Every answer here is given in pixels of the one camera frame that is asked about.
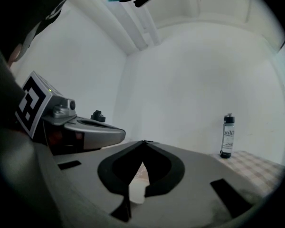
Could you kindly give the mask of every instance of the person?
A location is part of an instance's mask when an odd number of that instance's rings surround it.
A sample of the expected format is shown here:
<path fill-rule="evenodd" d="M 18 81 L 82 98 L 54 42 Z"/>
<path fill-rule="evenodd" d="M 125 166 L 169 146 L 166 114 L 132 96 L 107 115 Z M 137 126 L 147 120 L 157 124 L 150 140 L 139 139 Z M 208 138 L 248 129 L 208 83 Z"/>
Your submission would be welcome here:
<path fill-rule="evenodd" d="M 23 36 L 16 45 L 16 47 L 13 48 L 5 48 L 4 45 L 1 50 L 3 50 L 3 55 L 5 56 L 8 66 L 11 67 L 12 63 L 18 61 L 27 51 L 29 48 L 33 38 L 38 35 L 40 32 L 42 32 L 47 26 L 49 26 L 51 23 L 53 23 L 60 15 L 62 6 L 66 0 L 61 0 L 59 4 L 55 7 L 55 9 L 46 16 L 41 22 L 39 22 L 32 30 L 26 35 Z"/>

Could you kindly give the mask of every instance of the black bottle cap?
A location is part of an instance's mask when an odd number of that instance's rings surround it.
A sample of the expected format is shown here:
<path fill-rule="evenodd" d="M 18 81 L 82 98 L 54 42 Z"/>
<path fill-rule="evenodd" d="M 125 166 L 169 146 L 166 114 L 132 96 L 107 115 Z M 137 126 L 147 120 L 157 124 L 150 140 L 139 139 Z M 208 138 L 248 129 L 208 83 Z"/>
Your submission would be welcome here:
<path fill-rule="evenodd" d="M 235 117 L 232 116 L 232 114 L 228 114 L 227 116 L 224 117 L 224 123 L 225 124 L 233 124 L 235 122 Z"/>

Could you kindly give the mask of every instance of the white ceiling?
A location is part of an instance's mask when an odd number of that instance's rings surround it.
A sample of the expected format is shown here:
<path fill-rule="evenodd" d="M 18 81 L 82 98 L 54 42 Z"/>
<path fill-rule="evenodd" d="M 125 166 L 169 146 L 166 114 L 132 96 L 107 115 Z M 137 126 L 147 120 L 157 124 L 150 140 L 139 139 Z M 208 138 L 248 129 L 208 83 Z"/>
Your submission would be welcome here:
<path fill-rule="evenodd" d="M 147 7 L 157 26 L 211 21 L 240 26 L 279 48 L 285 34 L 262 0 L 151 0 Z"/>

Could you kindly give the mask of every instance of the ceiling beam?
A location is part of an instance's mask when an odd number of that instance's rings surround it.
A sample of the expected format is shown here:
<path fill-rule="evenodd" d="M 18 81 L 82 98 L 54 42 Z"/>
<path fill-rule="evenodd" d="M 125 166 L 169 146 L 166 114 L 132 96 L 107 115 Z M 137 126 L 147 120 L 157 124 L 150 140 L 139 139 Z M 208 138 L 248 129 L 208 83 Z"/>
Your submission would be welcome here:
<path fill-rule="evenodd" d="M 148 32 L 151 36 L 151 39 L 155 46 L 160 45 L 162 42 L 159 33 L 157 31 L 156 25 L 154 23 L 154 20 L 147 8 L 147 6 L 142 6 L 140 8 L 137 8 L 134 6 L 133 3 L 129 3 L 132 10 L 138 17 L 140 23 L 142 24 L 142 27 L 145 29 L 146 32 Z"/>
<path fill-rule="evenodd" d="M 187 0 L 187 14 L 191 18 L 196 18 L 200 15 L 199 0 Z"/>
<path fill-rule="evenodd" d="M 135 22 L 131 18 L 131 16 L 127 13 L 125 8 L 122 6 L 120 2 L 104 2 L 107 8 L 110 10 L 112 14 L 117 18 L 119 23 L 128 33 L 135 46 L 140 50 L 144 50 L 148 47 L 146 41 L 144 40 L 142 34 L 140 33 L 138 27 Z"/>
<path fill-rule="evenodd" d="M 68 0 L 80 9 L 92 22 L 96 23 L 118 46 L 130 55 L 137 51 L 137 47 L 128 33 L 109 12 L 101 0 Z"/>

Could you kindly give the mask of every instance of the black cutout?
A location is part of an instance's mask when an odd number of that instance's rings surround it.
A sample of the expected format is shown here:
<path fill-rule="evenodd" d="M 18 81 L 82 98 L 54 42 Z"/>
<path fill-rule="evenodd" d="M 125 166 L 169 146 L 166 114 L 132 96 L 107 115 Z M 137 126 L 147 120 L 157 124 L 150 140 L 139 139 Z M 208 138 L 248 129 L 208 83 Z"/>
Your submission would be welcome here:
<path fill-rule="evenodd" d="M 111 215 L 125 222 L 131 218 L 129 185 L 142 162 L 150 180 L 145 197 L 169 193 L 185 173 L 185 166 L 177 156 L 145 141 L 104 159 L 98 166 L 98 176 L 110 192 L 124 196 L 122 204 Z"/>
<path fill-rule="evenodd" d="M 65 170 L 65 169 L 69 169 L 75 166 L 81 165 L 81 163 L 79 161 L 71 161 L 71 162 L 67 162 L 67 163 L 62 163 L 62 164 L 58 164 L 58 167 L 61 170 Z"/>
<path fill-rule="evenodd" d="M 232 218 L 240 216 L 252 207 L 224 179 L 213 181 L 210 185 L 225 204 Z"/>

